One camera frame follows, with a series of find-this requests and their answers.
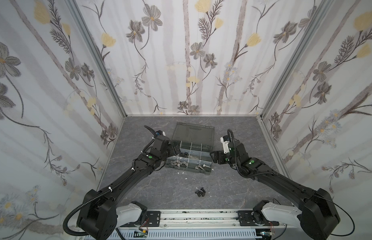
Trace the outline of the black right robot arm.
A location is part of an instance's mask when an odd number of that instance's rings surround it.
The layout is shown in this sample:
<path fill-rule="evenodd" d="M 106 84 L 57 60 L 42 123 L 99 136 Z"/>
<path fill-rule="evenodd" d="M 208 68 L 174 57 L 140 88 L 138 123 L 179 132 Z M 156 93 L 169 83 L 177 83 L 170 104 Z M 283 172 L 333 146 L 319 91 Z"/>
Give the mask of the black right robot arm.
<path fill-rule="evenodd" d="M 263 201 L 253 209 L 254 219 L 261 215 L 269 222 L 301 228 L 313 240 L 326 240 L 340 223 L 338 209 L 329 192 L 298 184 L 276 172 L 264 161 L 250 157 L 243 143 L 235 139 L 232 130 L 221 138 L 223 150 L 213 151 L 214 163 L 229 164 L 241 177 L 262 183 L 288 199 L 292 207 Z"/>

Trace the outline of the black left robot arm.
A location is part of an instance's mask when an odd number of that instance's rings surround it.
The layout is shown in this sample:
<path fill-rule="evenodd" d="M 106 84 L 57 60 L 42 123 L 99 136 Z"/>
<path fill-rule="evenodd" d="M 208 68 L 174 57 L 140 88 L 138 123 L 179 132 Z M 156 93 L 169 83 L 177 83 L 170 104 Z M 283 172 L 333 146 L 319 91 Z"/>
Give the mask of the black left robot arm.
<path fill-rule="evenodd" d="M 134 223 L 141 219 L 144 206 L 131 204 L 127 209 L 137 209 L 127 221 L 117 213 L 117 204 L 141 180 L 159 169 L 167 158 L 180 154 L 180 146 L 167 137 L 163 131 L 154 131 L 151 141 L 132 161 L 132 166 L 114 182 L 99 191 L 86 193 L 82 204 L 72 210 L 64 219 L 62 228 L 70 236 L 91 236 L 96 240 L 106 240 L 113 231 L 124 224 Z"/>

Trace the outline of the black hex nut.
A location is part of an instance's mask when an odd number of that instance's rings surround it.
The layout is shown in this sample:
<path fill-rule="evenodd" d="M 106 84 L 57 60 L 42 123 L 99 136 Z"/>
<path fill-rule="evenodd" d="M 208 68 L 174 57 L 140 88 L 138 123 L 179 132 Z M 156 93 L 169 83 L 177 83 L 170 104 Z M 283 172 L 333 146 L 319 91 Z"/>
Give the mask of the black hex nut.
<path fill-rule="evenodd" d="M 187 158 L 188 157 L 188 153 L 185 152 L 185 153 L 180 153 L 179 156 L 182 157 L 182 158 Z"/>

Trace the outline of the steel wing nut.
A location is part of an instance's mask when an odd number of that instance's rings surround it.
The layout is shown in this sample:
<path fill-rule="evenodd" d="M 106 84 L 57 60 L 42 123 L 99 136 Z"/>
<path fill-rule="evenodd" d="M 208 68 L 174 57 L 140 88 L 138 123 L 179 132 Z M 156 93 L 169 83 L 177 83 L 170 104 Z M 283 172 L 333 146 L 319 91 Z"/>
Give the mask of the steel wing nut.
<path fill-rule="evenodd" d="M 176 167 L 187 167 L 187 162 L 184 161 L 171 161 L 171 165 L 176 166 Z"/>

